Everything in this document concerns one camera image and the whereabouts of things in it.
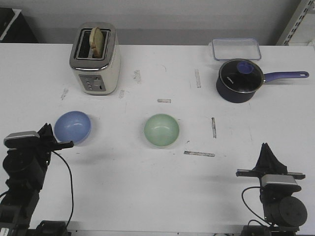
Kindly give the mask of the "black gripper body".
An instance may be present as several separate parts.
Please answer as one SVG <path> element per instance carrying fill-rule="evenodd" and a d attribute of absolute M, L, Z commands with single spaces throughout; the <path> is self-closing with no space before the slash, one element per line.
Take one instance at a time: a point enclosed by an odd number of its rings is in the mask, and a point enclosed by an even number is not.
<path fill-rule="evenodd" d="M 41 142 L 41 141 L 23 141 L 20 142 L 14 150 L 15 157 L 47 157 L 52 151 L 62 150 L 74 147 L 74 142 Z"/>
<path fill-rule="evenodd" d="M 303 180 L 306 175 L 303 173 L 288 172 L 287 174 L 271 174 L 267 172 L 259 172 L 254 170 L 238 169 L 237 177 L 256 177 L 265 182 L 293 182 L 295 180 Z"/>

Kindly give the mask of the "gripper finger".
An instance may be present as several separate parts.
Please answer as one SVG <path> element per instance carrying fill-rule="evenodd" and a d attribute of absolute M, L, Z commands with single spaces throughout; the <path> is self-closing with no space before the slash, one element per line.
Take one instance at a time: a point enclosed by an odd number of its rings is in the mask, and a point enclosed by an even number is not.
<path fill-rule="evenodd" d="M 47 124 L 46 140 L 47 140 L 49 143 L 57 143 L 57 140 L 56 140 L 56 138 L 55 138 L 55 136 L 54 136 L 54 133 L 53 133 L 53 129 L 52 129 L 51 124 Z"/>
<path fill-rule="evenodd" d="M 266 160 L 269 173 L 287 173 L 287 166 L 281 163 L 266 143 Z"/>
<path fill-rule="evenodd" d="M 265 169 L 267 169 L 267 164 L 266 164 L 266 159 L 265 159 L 265 149 L 266 149 L 266 143 L 263 143 L 261 145 L 261 150 L 259 153 L 257 163 L 255 167 L 253 168 L 254 171 L 264 171 Z"/>
<path fill-rule="evenodd" d="M 39 134 L 39 138 L 42 142 L 47 141 L 47 137 L 48 137 L 48 124 L 44 124 L 41 129 L 38 131 Z"/>

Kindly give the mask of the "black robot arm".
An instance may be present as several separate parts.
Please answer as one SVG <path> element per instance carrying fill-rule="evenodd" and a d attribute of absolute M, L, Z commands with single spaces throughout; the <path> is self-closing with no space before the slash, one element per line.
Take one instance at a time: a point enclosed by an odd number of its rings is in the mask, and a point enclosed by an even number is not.
<path fill-rule="evenodd" d="M 9 178 L 8 190 L 1 194 L 0 234 L 2 236 L 69 236 L 68 222 L 43 220 L 35 229 L 30 222 L 39 201 L 51 154 L 72 148 L 73 141 L 59 143 L 50 124 L 39 131 L 11 133 L 5 137 L 8 148 L 2 166 Z"/>
<path fill-rule="evenodd" d="M 296 182 L 305 178 L 303 173 L 287 170 L 271 151 L 267 143 L 261 146 L 256 165 L 251 170 L 238 169 L 238 177 L 259 179 L 259 199 L 264 217 L 250 220 L 241 231 L 242 236 L 295 236 L 307 221 L 308 213 L 301 200 L 292 194 L 301 191 Z"/>

